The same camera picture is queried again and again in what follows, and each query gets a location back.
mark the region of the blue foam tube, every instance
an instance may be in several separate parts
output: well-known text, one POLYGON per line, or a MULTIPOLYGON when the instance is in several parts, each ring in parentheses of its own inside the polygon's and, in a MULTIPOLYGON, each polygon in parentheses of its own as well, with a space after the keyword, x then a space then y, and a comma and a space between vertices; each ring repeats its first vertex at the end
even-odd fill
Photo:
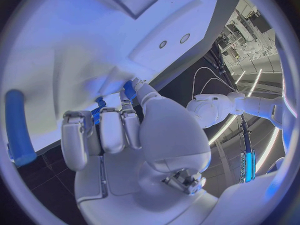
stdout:
POLYGON ((31 163, 37 155, 27 129, 24 95, 18 90, 10 90, 5 95, 5 124, 8 146, 15 164, 23 166, 31 163))

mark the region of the circular hole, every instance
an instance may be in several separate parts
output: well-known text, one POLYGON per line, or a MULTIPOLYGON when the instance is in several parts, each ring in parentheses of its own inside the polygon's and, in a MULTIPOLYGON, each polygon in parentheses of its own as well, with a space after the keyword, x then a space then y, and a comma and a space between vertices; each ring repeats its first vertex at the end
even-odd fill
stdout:
POLYGON ((187 40, 189 39, 189 37, 190 37, 190 34, 189 34, 189 33, 186 34, 186 35, 184 35, 184 36, 182 37, 182 39, 180 40, 180 43, 183 44, 185 41, 187 41, 187 40))
POLYGON ((159 48, 162 49, 164 46, 166 46, 167 41, 162 41, 161 44, 159 45, 159 48))

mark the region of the white robotic arm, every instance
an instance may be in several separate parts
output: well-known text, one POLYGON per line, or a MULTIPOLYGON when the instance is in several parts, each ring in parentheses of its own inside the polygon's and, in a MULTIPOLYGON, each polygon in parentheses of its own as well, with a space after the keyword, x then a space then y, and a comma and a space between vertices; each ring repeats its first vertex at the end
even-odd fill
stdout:
POLYGON ((283 98, 267 99, 248 97, 240 92, 222 94, 199 94, 194 96, 186 109, 202 128, 223 121, 228 114, 241 115, 244 112, 270 120, 274 126, 282 128, 283 98))

